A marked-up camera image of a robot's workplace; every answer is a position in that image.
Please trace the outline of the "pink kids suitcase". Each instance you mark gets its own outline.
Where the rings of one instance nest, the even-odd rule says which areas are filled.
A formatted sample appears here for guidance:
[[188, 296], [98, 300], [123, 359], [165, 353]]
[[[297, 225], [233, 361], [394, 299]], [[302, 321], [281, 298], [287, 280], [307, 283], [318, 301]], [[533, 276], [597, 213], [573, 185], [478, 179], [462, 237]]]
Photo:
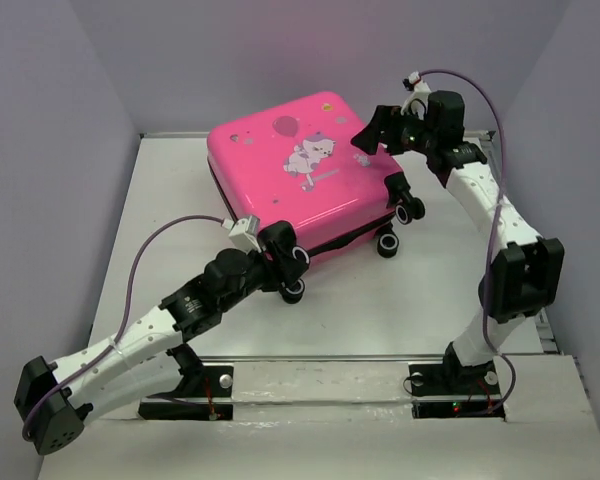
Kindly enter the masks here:
[[419, 220], [425, 207], [395, 159], [352, 146], [363, 127], [340, 95], [322, 91], [214, 127], [207, 162], [233, 218], [253, 215], [266, 232], [289, 222], [311, 263], [367, 240], [391, 258], [392, 223]]

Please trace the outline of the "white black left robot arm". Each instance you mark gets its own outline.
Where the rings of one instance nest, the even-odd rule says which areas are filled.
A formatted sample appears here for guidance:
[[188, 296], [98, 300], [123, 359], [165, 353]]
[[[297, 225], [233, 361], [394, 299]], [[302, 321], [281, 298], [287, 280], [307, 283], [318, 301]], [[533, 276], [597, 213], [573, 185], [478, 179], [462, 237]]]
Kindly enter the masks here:
[[204, 366], [190, 341], [254, 292], [302, 298], [310, 255], [290, 223], [261, 231], [246, 219], [222, 225], [232, 247], [143, 317], [130, 320], [125, 310], [115, 334], [74, 354], [53, 361], [38, 356], [23, 366], [14, 405], [22, 436], [39, 455], [68, 446], [89, 423], [135, 399], [195, 392]]

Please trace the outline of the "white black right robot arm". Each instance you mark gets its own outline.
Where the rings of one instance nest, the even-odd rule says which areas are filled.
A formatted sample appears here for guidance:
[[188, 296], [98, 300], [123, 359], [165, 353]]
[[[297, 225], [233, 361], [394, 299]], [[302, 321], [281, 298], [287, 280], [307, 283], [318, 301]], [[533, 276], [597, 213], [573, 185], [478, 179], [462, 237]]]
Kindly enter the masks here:
[[465, 104], [453, 91], [415, 94], [424, 106], [379, 105], [351, 139], [367, 155], [413, 151], [463, 207], [487, 240], [486, 266], [478, 286], [479, 309], [447, 347], [436, 380], [462, 392], [485, 375], [502, 344], [556, 297], [565, 249], [522, 218], [496, 181], [486, 155], [464, 138]]

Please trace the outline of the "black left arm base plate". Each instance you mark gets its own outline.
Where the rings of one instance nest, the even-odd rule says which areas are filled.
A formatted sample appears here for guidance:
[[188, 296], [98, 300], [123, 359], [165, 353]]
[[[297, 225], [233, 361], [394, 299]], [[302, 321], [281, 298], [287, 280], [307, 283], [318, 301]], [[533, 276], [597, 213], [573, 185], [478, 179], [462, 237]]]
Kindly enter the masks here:
[[174, 391], [140, 401], [137, 414], [155, 421], [230, 421], [234, 366], [206, 364], [199, 379], [184, 380]]

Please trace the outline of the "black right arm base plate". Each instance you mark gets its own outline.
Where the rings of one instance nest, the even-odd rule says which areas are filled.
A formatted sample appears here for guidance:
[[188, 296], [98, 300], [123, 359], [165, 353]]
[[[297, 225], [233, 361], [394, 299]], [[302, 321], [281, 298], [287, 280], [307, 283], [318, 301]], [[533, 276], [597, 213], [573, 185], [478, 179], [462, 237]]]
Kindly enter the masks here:
[[412, 399], [414, 419], [505, 417], [504, 408], [497, 407], [501, 389], [493, 362], [453, 380], [443, 373], [441, 363], [409, 366], [403, 388]]

